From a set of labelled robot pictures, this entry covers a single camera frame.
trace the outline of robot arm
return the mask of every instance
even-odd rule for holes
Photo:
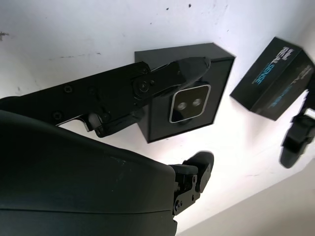
[[[56,126],[79,119],[113,134],[208,68],[204,58],[154,71],[142,62],[0,100],[0,235],[174,236],[173,217],[210,178],[211,153],[168,166]]]
[[[305,148],[315,136],[315,75],[313,74],[307,90],[309,91],[301,111],[292,120],[292,126],[288,130],[283,141],[283,150],[280,162],[286,168],[291,168]]]

